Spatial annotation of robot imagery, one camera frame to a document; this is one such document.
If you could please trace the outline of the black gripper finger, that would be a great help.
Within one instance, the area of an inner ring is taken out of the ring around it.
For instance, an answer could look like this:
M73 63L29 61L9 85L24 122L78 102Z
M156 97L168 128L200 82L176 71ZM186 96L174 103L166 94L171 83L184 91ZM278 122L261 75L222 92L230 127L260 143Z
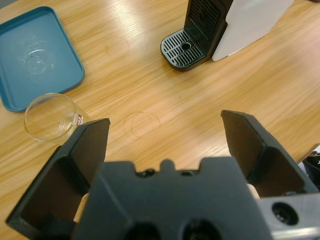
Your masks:
M70 238L74 217L104 162L110 120L78 126L50 156L6 224L26 238Z
M260 197L318 193L290 154L253 116L222 110L230 155Z

